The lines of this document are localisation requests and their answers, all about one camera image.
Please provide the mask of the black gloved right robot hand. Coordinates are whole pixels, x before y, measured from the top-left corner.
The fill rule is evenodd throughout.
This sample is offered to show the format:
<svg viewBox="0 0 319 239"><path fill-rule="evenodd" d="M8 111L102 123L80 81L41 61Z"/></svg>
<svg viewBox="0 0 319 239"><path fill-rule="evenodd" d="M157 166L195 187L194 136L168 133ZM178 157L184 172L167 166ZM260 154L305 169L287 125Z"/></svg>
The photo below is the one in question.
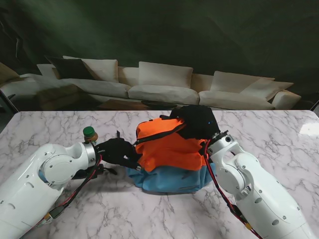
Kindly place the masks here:
<svg viewBox="0 0 319 239"><path fill-rule="evenodd" d="M184 139L211 139L220 133L212 109L207 106L183 106L172 110L170 117L184 121L185 127L177 132Z"/></svg>

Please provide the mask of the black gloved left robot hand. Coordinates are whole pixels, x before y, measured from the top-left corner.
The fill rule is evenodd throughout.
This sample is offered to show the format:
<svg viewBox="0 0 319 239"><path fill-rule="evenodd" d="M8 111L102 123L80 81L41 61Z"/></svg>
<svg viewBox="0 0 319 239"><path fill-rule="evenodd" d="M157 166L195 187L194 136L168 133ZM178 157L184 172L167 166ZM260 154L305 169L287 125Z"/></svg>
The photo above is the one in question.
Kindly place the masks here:
<svg viewBox="0 0 319 239"><path fill-rule="evenodd" d="M141 155L137 154L135 147L123 138L111 138L97 144L95 151L107 163L124 166L137 171L142 169L138 163Z"/></svg>

